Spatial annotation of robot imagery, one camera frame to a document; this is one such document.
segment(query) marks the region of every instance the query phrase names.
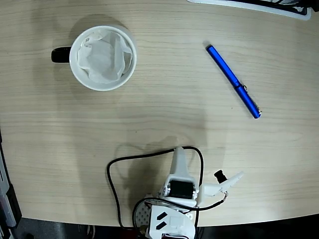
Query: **pen cap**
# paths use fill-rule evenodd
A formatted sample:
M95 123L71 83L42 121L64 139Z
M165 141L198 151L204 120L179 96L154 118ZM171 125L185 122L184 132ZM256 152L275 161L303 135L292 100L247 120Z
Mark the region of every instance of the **pen cap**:
M243 85L240 85L239 87L235 88L235 91L239 95L239 97L242 99L242 101L245 103L246 107L250 111L250 113L253 115L255 119L258 119L260 117L260 110L256 106L255 102L250 98L248 95L245 87Z

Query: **mug rim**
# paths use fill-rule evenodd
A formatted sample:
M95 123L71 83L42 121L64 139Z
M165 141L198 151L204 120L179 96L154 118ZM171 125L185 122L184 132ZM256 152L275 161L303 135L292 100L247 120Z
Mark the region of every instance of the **mug rim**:
M124 75L122 75L118 80L116 80L114 82L107 83L107 84L97 83L97 82L92 81L92 85L89 85L89 84L83 82L81 80L81 77L78 75L79 71L83 71L83 72L85 72L85 71L83 69L81 69L77 64L77 51L78 51L78 49L76 49L76 48L80 47L80 45L83 42L83 40L85 39L85 37L87 37L91 32L93 32L96 29L101 29L101 28L110 29L110 30L120 34L122 37L125 38L125 40L127 41L127 43L129 44L129 46L132 50L132 61L131 61L131 65L130 65L130 68L128 69L128 71ZM129 78L132 76L132 74L135 70L136 63L137 63L137 50L136 50L135 40L134 40L133 36L131 35L131 33L123 26L110 24L110 25L99 25L99 26L91 27L91 28L88 28L85 31L83 31L74 40L74 42L71 46L71 49L70 49L69 62L70 62L71 71L72 71L74 77L83 86L85 86L91 90L95 90L95 91L111 91L111 90L114 90L114 89L122 86L123 84L125 84L129 80Z

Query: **white plastic part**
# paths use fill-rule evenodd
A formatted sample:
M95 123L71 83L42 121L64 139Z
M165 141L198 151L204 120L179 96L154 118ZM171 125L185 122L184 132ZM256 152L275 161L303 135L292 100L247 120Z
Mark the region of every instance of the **white plastic part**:
M161 239L164 234L172 237L194 239L195 226L183 213L165 206L152 206L151 221L146 237Z
M213 197L218 193L226 193L230 187L232 187L238 180L244 175L244 172L240 172L235 176L227 179L220 184L204 183L199 187L199 194L197 198L197 206L202 205L205 197Z
M152 198L152 194L146 194L144 198ZM141 203L136 209L135 222L139 228L141 226L148 226L150 224L151 207L145 203Z
M183 199L183 198L173 198L168 197L169 195L169 183L172 180L190 182L194 185L194 194L192 199ZM160 191L160 197L172 202L176 202L185 206L195 207L197 204L196 198L199 192L198 182L190 176L187 169L186 154L182 147L177 147L174 151L173 160L170 167L169 176L167 177L162 190ZM168 207L179 209L174 206L167 205Z
M238 8L245 8L245 9L250 9L250 10L269 12L269 13L274 13L274 14L278 14L278 15L282 15L282 16L297 18L300 20L309 20L311 17L311 11L312 11L311 8L308 8L307 14L301 15L298 13L285 11L285 10L281 10L281 9L277 9L277 8L260 6L260 5L256 5L256 4L250 4L250 3L239 2L239 1L229 1L229 0L187 0L187 1L193 2L193 3L205 3L205 4L213 4L213 5L221 5L221 6L233 6L233 7L238 7Z

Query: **white mug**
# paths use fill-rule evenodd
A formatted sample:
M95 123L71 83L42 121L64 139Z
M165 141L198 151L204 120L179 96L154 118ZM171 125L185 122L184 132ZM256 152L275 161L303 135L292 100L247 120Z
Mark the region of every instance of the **white mug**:
M131 65L128 71L125 74L123 74L120 77L120 79L116 81L112 81L107 84L97 83L92 81L89 78L88 74L82 68L80 68L77 63L77 52L81 46L81 43L89 34L91 34L93 31L97 29L106 29L106 30L114 31L118 33L119 35L123 36L124 39L127 41L128 45L130 46L132 50L132 55L133 55ZM137 63L136 42L132 34L125 27L122 27L119 25L94 26L82 32L75 39L71 47L59 47L54 49L51 52L51 60L54 63L70 63L70 67L75 78L87 88L90 88L95 91L110 91L123 85L132 76Z

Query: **floor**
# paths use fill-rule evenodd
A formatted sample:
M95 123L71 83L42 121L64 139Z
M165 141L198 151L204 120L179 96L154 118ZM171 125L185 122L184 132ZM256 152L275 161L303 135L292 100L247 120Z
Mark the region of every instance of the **floor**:
M302 218L222 227L198 228L196 239L318 238L319 214ZM93 227L22 218L16 239L91 239ZM95 227L95 239L135 239L136 234L118 227Z

